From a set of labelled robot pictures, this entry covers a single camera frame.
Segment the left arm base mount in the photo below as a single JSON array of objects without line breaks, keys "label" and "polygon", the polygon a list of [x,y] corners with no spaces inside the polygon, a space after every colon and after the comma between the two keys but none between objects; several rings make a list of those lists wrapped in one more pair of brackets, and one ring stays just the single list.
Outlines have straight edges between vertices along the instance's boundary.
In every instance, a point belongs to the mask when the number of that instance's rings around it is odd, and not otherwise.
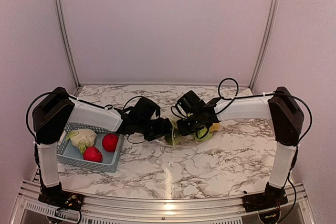
[{"label": "left arm base mount", "polygon": [[61,183],[57,186],[46,187],[41,183],[38,200],[51,206],[57,207],[58,210],[70,209],[80,211],[82,208],[84,195],[64,191]]}]

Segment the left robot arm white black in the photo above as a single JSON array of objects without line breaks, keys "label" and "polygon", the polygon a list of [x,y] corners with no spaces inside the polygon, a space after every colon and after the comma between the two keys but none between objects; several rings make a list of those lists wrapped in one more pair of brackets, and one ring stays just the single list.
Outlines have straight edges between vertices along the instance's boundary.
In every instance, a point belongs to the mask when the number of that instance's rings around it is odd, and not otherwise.
[{"label": "left robot arm white black", "polygon": [[99,127],[121,135],[139,133],[146,141],[156,140],[173,130],[171,121],[161,117],[161,108],[145,97],[140,97],[135,106],[118,109],[81,100],[70,95],[65,88],[57,87],[33,101],[38,105],[30,105],[26,114],[33,119],[29,132],[35,139],[41,194],[56,206],[63,205],[67,199],[59,180],[56,144],[68,122]]}]

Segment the red fake apple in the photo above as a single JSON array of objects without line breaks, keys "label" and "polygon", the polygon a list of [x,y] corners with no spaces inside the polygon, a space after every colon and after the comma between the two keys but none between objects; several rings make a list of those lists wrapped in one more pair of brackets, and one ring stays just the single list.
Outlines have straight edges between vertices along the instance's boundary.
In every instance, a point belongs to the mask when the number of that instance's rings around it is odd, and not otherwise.
[{"label": "red fake apple", "polygon": [[89,147],[83,153],[83,159],[86,161],[101,163],[103,157],[101,152],[96,147]]},{"label": "red fake apple", "polygon": [[107,152],[114,152],[117,148],[118,140],[119,137],[116,134],[107,134],[102,139],[102,146]]}]

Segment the white green fake cabbage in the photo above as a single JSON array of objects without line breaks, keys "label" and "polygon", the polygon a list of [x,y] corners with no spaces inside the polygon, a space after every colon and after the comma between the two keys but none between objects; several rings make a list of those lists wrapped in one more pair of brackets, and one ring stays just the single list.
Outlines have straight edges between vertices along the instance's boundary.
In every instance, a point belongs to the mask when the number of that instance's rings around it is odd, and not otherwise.
[{"label": "white green fake cabbage", "polygon": [[78,129],[70,131],[66,135],[66,140],[70,140],[71,144],[83,154],[86,149],[94,146],[96,137],[97,134],[91,129]]}]

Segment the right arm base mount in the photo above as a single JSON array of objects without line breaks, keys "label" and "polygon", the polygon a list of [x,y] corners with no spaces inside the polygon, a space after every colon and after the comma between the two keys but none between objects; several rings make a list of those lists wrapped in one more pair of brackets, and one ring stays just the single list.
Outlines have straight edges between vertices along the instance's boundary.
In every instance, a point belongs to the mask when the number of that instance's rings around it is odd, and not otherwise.
[{"label": "right arm base mount", "polygon": [[246,194],[243,197],[243,207],[246,212],[280,207],[288,203],[288,198],[285,194],[284,188],[276,188],[267,183],[264,192]]}]

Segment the clear zip top bag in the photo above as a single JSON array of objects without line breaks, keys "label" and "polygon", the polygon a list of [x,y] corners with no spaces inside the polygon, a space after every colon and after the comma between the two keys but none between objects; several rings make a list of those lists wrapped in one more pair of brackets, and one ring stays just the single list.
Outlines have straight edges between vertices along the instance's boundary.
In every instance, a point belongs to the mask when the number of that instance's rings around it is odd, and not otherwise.
[{"label": "clear zip top bag", "polygon": [[181,141],[179,142],[179,144],[175,145],[175,146],[170,146],[168,145],[165,140],[164,140],[164,136],[159,138],[158,140],[155,140],[156,143],[162,145],[162,146],[166,146],[166,147],[172,147],[172,148],[183,148],[183,147],[192,147],[192,146],[196,146],[198,144],[201,144],[200,142],[197,142],[195,140],[194,137],[194,133],[187,135],[187,136],[182,136]]}]

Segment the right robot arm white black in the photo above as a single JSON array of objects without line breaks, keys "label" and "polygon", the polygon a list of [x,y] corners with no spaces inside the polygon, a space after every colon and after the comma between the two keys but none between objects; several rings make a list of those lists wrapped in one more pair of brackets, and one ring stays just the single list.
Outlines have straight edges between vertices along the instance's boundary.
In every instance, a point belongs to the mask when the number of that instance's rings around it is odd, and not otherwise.
[{"label": "right robot arm white black", "polygon": [[240,97],[235,94],[225,98],[221,94],[204,102],[194,91],[184,94],[175,104],[179,113],[186,115],[177,121],[182,136],[210,127],[221,121],[235,119],[264,119],[268,121],[277,142],[276,156],[265,192],[260,203],[271,207],[284,190],[294,168],[299,144],[307,132],[302,131],[305,120],[299,104],[305,102],[292,95],[285,87],[278,87],[270,93]]}]

